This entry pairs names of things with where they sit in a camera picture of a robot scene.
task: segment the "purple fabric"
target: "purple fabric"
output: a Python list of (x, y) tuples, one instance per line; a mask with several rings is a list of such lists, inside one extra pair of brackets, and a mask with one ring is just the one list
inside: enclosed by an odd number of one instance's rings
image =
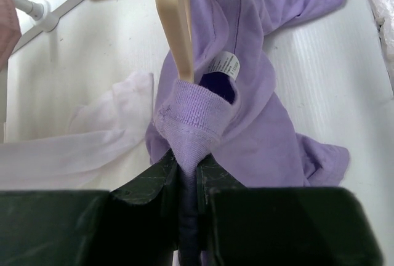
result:
[[(332, 186), (344, 176), (346, 149), (296, 134), (274, 93), (275, 72), (262, 51), (265, 35), (320, 17), (343, 2), (191, 0), (195, 79), (202, 86), (178, 81), (169, 53), (146, 134), (151, 162), (171, 147), (182, 170), (181, 265), (200, 263), (195, 168), (209, 153), (247, 187)], [(240, 71), (236, 81), (226, 77), (218, 89), (215, 74), (204, 74), (223, 50), (238, 57)], [(220, 94), (229, 90), (233, 99)]]

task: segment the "white label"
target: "white label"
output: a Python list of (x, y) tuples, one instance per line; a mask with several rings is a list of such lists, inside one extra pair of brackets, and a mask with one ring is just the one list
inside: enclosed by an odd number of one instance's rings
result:
[(208, 72), (222, 72), (236, 80), (239, 73), (239, 60), (231, 52), (219, 52), (208, 66)]

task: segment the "white metal rod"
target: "white metal rod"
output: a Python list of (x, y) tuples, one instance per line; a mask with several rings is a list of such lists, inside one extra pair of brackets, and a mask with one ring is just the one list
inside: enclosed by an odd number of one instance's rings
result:
[(15, 4), (15, 7), (22, 12), (25, 12), (30, 17), (35, 19), (36, 21), (39, 20), (43, 13), (44, 7), (40, 3), (35, 3), (29, 0), (12, 0)]

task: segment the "white table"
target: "white table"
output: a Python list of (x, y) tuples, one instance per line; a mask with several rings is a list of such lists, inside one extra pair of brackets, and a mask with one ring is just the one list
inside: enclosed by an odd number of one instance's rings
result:
[[(347, 147), (343, 186), (362, 202), (394, 265), (394, 101), (367, 0), (270, 36), (277, 93), (298, 132)], [(158, 75), (168, 50), (154, 0), (83, 2), (10, 60), (7, 139), (65, 133), (87, 104), (133, 70)], [(145, 146), (105, 168), (90, 188), (114, 189), (148, 167)]]

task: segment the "clothing label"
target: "clothing label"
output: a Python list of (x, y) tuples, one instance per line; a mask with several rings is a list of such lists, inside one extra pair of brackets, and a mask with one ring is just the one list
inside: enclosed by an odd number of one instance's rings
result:
[(239, 73), (239, 60), (231, 52), (219, 52), (208, 66), (208, 72), (222, 72), (236, 80)]

